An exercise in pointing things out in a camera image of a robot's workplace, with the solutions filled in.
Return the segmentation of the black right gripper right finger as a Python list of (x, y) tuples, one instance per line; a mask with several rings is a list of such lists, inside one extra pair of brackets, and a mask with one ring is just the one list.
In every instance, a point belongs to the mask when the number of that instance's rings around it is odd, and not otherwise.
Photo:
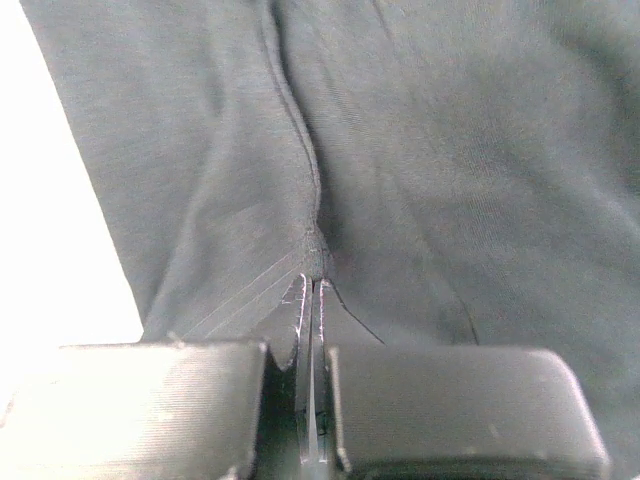
[(384, 344), (313, 287), (313, 414), (331, 479), (607, 479), (581, 386), (549, 350)]

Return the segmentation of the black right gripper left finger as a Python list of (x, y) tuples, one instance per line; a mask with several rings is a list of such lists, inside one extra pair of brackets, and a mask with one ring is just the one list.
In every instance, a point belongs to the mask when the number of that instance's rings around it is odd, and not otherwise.
[(5, 479), (300, 479), (311, 282), (246, 338), (61, 347), (1, 404)]

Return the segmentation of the black printed t-shirt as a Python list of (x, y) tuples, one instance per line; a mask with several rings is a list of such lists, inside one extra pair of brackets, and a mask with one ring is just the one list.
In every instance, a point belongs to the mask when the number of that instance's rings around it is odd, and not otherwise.
[(639, 473), (635, 1), (26, 1), (147, 341), (299, 275), (388, 345), (533, 345)]

